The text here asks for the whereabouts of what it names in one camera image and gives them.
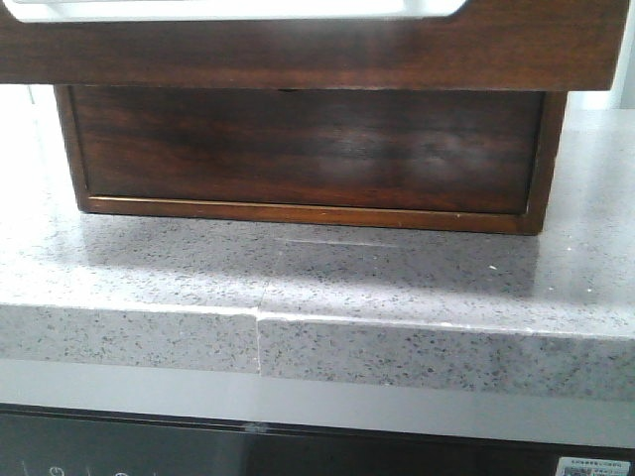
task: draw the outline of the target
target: wooden drawer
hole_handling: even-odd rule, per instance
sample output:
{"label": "wooden drawer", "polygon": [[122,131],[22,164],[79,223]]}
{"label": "wooden drawer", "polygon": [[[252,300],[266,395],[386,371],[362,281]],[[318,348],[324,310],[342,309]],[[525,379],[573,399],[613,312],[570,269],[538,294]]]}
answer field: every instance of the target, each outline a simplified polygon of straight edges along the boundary
{"label": "wooden drawer", "polygon": [[86,211],[517,233],[540,229],[564,104],[542,92],[57,94]]}
{"label": "wooden drawer", "polygon": [[627,10],[22,24],[0,4],[0,81],[58,85],[86,211],[537,233],[567,91],[610,87]]}
{"label": "wooden drawer", "polygon": [[450,17],[421,20],[22,24],[0,3],[0,81],[607,89],[627,8],[628,0],[468,0]]}

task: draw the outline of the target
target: cabinet base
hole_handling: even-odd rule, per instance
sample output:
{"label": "cabinet base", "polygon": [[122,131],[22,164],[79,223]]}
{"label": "cabinet base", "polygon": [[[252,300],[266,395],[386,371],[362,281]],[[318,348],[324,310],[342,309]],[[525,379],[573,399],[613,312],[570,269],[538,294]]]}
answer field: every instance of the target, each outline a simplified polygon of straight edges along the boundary
{"label": "cabinet base", "polygon": [[88,212],[535,234],[566,94],[57,86]]}

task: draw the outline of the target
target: wood grain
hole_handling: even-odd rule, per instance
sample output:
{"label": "wood grain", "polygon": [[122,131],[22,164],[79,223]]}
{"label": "wood grain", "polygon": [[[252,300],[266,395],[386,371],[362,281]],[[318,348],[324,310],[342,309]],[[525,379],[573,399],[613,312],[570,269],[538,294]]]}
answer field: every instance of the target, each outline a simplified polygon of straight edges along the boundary
{"label": "wood grain", "polygon": [[540,124],[534,137],[536,156],[530,160],[531,182],[524,209],[518,213],[477,213],[263,203],[260,201],[232,202],[151,198],[144,197],[140,193],[137,193],[137,196],[96,194],[88,190],[87,168],[83,156],[83,148],[86,144],[80,142],[77,134],[76,111],[73,109],[70,90],[70,87],[58,86],[56,87],[56,95],[77,203],[80,209],[85,211],[513,234],[536,234],[542,229],[567,98],[565,93],[547,93],[544,94],[544,99],[541,101]]}
{"label": "wood grain", "polygon": [[94,195],[522,213],[543,94],[73,86]]}
{"label": "wood grain", "polygon": [[609,88],[628,0],[469,0],[443,19],[21,24],[0,81],[240,88]]}

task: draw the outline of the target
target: granite countertop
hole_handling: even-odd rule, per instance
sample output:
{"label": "granite countertop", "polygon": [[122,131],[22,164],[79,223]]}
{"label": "granite countertop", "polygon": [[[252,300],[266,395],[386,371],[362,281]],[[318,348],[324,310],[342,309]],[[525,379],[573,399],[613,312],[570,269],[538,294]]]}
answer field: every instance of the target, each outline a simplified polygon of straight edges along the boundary
{"label": "granite countertop", "polygon": [[635,111],[568,115],[521,237],[82,214],[53,103],[21,94],[0,358],[635,402]]}

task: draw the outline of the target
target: appliance control panel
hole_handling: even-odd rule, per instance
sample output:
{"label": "appliance control panel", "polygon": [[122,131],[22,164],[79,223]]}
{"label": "appliance control panel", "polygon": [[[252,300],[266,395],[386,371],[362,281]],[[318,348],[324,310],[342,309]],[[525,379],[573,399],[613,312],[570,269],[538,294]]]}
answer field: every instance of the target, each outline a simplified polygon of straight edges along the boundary
{"label": "appliance control panel", "polygon": [[0,404],[0,476],[635,476],[634,459],[629,448]]}

